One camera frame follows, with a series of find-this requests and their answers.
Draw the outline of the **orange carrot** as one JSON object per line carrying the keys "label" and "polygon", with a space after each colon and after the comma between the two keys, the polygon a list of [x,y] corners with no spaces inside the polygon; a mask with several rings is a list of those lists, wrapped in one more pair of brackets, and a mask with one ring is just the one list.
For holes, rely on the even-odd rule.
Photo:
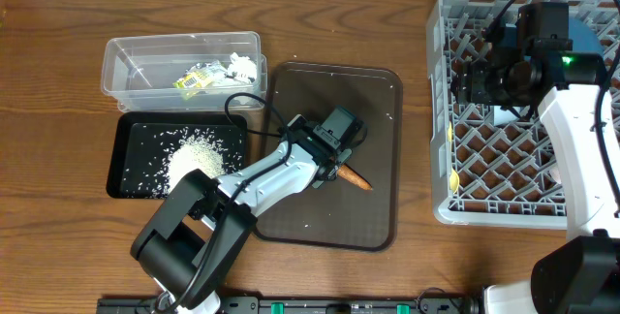
{"label": "orange carrot", "polygon": [[346,164],[343,164],[342,166],[339,167],[337,171],[337,175],[345,179],[346,181],[354,184],[356,187],[362,190],[365,190],[365,191],[372,190],[372,185]]}

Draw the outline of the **small bowl of rice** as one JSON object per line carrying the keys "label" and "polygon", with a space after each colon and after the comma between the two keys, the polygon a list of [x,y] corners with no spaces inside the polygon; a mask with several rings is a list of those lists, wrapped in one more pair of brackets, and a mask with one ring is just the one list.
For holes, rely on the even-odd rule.
{"label": "small bowl of rice", "polygon": [[507,125],[519,119],[519,114],[503,110],[500,106],[492,107],[491,123],[495,127]]}

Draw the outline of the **dark brown serving tray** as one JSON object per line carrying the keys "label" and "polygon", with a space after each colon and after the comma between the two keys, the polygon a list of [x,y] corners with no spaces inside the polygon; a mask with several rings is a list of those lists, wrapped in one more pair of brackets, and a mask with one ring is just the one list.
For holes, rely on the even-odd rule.
{"label": "dark brown serving tray", "polygon": [[364,191],[339,178],[279,202],[258,220],[263,240],[377,252],[395,236],[403,84],[386,69],[285,62],[271,78],[268,100],[286,119],[324,121],[337,106],[367,128],[349,166]]}

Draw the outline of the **blue plate bowl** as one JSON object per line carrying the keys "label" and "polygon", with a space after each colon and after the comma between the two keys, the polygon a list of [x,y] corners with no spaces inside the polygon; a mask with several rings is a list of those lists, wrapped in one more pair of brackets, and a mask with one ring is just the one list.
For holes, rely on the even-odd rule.
{"label": "blue plate bowl", "polygon": [[573,17],[569,18],[569,38],[573,41],[573,52],[604,55],[605,49],[597,34],[587,24]]}

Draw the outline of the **yellow plastic spoon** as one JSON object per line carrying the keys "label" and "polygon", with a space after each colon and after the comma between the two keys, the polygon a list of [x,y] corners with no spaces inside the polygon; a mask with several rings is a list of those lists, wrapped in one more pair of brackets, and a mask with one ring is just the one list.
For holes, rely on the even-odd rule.
{"label": "yellow plastic spoon", "polygon": [[[449,127],[447,129],[447,139],[449,143],[453,142],[453,126],[451,122],[449,123]],[[455,169],[452,169],[450,176],[449,176],[449,188],[453,194],[456,194],[458,192],[459,184],[460,184],[459,174]]]}

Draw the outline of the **yellow green snack wrapper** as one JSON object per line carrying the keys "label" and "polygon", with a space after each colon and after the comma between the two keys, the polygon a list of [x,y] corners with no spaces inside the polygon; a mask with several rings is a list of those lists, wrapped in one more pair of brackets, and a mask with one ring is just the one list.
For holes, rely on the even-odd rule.
{"label": "yellow green snack wrapper", "polygon": [[219,61],[197,63],[172,85],[174,88],[184,89],[183,98],[189,99],[226,76],[227,69]]}

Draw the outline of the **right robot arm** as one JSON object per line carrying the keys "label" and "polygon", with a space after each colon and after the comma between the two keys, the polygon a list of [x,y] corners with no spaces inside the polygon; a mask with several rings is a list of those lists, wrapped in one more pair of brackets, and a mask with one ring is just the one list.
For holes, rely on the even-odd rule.
{"label": "right robot arm", "polygon": [[498,13],[483,30],[487,62],[464,64],[451,91],[460,104],[528,107],[551,141],[567,212],[567,242],[529,279],[493,285],[485,313],[616,313],[619,310],[619,143],[609,89],[619,61],[576,52],[569,6],[538,2],[514,27]]}

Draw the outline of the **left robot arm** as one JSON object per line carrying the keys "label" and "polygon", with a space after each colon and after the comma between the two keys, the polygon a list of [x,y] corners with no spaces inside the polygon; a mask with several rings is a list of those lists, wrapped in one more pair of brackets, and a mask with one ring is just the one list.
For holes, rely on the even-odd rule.
{"label": "left robot arm", "polygon": [[162,294],[138,313],[215,313],[216,293],[261,214],[308,187],[343,178],[368,190],[348,168],[367,136],[364,122],[338,106],[323,122],[282,121],[277,148],[235,173],[186,173],[131,246],[132,257]]}

